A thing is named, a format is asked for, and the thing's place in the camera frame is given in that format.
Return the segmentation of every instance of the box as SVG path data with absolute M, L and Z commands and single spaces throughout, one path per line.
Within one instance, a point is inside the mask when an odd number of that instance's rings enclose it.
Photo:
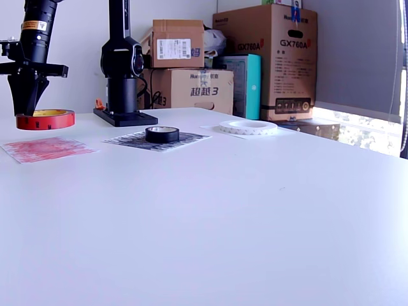
M 336 142 L 340 138 L 341 125 L 338 122 L 324 119 L 307 119 L 298 121 L 275 121 L 281 128 L 292 129 L 318 137 L 323 137 Z
M 143 77 L 149 85 L 138 108 L 200 107 L 232 115 L 234 74 L 227 70 L 153 69 Z M 151 103 L 150 90 L 154 103 Z
M 316 99 L 317 13 L 271 4 L 214 15 L 229 52 L 262 56 L 263 120 L 309 119 Z
M 283 4 L 303 8 L 302 0 L 262 0 L 262 4 Z
M 203 37 L 201 20 L 153 20 L 152 67 L 204 67 Z
M 261 57 L 254 54 L 214 58 L 214 68 L 234 72 L 233 115 L 259 120 L 261 112 Z

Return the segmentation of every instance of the warning label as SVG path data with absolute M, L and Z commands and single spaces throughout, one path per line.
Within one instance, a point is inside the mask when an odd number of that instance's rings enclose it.
M 47 23 L 45 21 L 36 21 L 30 20 L 25 21 L 22 25 L 22 30 L 40 30 L 46 31 L 47 30 Z

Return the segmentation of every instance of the robotic arm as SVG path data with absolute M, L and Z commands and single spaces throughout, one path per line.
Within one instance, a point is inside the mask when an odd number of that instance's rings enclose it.
M 57 3 L 63 0 L 25 0 L 20 41 L 0 41 L 2 56 L 14 62 L 0 64 L 0 75 L 8 75 L 14 112 L 32 116 L 47 77 L 68 76 L 68 67 L 47 64 Z
M 20 41 L 0 41 L 2 56 L 14 62 L 0 64 L 8 75 L 14 112 L 33 116 L 47 77 L 68 76 L 68 67 L 47 64 L 58 3 L 63 0 L 25 0 Z M 157 119 L 137 109 L 137 80 L 143 71 L 142 46 L 132 39 L 129 0 L 109 0 L 110 40 L 102 48 L 101 68 L 108 79 L 106 110 L 94 113 L 114 126 L 157 124 Z

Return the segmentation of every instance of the black metal base plate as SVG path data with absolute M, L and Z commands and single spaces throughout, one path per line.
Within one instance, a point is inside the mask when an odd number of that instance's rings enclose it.
M 110 115 L 104 110 L 97 110 L 95 108 L 94 114 L 117 128 L 126 126 L 152 126 L 159 123 L 159 119 L 141 112 L 115 113 Z

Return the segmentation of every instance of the tape roll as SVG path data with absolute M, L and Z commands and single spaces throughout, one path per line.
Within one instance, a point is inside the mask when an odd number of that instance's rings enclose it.
M 33 116 L 16 115 L 18 129 L 44 131 L 63 129 L 75 124 L 75 112 L 72 110 L 36 110 Z
M 236 135 L 272 135 L 278 130 L 278 126 L 271 122 L 254 120 L 233 120 L 219 124 L 220 130 Z
M 180 130 L 175 127 L 155 126 L 146 129 L 146 141 L 151 143 L 170 143 L 180 140 Z

